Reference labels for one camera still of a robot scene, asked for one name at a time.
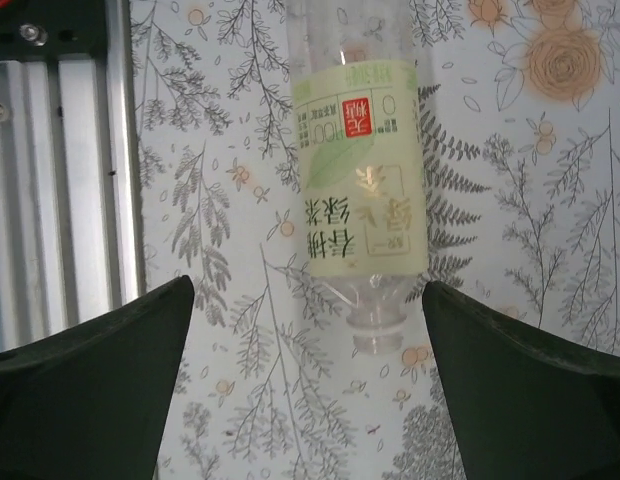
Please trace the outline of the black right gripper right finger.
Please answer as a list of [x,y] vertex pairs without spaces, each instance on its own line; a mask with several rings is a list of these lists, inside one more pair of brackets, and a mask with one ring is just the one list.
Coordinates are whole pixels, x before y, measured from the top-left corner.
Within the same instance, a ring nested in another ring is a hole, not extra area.
[[425,322],[469,479],[620,479],[620,357],[440,281]]

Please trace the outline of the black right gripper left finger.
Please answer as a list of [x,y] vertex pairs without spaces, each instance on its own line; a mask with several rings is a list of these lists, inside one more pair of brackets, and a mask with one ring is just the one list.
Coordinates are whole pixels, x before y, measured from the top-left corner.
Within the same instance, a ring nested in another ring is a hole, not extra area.
[[0,479],[152,478],[193,303],[177,277],[0,353]]

